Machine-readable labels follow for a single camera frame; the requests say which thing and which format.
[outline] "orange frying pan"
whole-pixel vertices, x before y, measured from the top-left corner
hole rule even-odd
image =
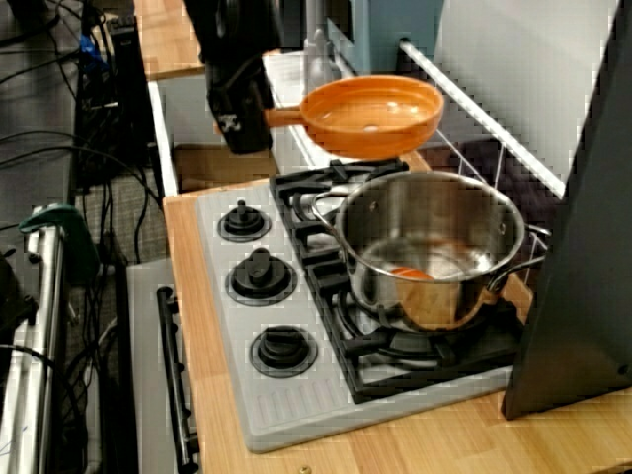
[[[321,148],[339,156],[382,159],[413,151],[435,133],[443,96],[433,86],[399,76],[331,82],[294,109],[270,109],[270,128],[303,125]]]

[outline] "black knob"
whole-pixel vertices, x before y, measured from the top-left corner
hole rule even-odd
[[[239,263],[230,280],[232,288],[240,295],[265,299],[283,293],[291,286],[292,271],[289,265],[270,255],[267,249],[256,249]]]
[[[262,286],[267,283],[273,272],[270,252],[266,249],[255,250],[246,261],[246,272],[254,286]]]
[[[237,216],[239,217],[240,222],[246,222],[248,220],[248,207],[246,207],[246,202],[244,200],[237,201]]]
[[[237,202],[237,208],[226,216],[224,227],[231,234],[251,235],[259,232],[265,225],[261,213],[246,205],[244,200]]]
[[[268,328],[261,337],[259,357],[271,368],[292,368],[309,355],[309,344],[296,328],[277,326]]]

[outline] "black burner grate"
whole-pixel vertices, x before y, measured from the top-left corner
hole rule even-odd
[[[350,317],[351,289],[340,247],[310,247],[310,238],[327,232],[304,212],[301,197],[358,178],[365,182],[407,170],[408,165],[399,159],[352,164],[334,160],[328,168],[270,179],[276,206],[356,403],[510,365],[522,333],[515,307],[504,300],[484,306],[470,323],[449,332],[405,331],[393,327],[382,314],[370,315],[376,329],[363,331]],[[329,217],[333,220],[335,211]],[[368,360],[401,370],[367,381],[362,374]]]

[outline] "stainless steel pot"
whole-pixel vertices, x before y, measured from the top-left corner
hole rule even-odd
[[[317,205],[332,197],[345,198],[335,226]],[[387,175],[317,195],[311,210],[339,241],[358,304],[427,330],[467,323],[498,298],[509,273],[544,259],[511,267],[526,233],[520,212],[494,188],[452,173]],[[393,273],[402,267],[433,279]]]

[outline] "gas stove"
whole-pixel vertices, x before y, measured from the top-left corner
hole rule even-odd
[[[510,303],[426,332],[354,302],[313,195],[407,170],[343,164],[210,194],[196,212],[242,433],[266,452],[500,390],[522,325]],[[333,221],[342,201],[319,209]]]

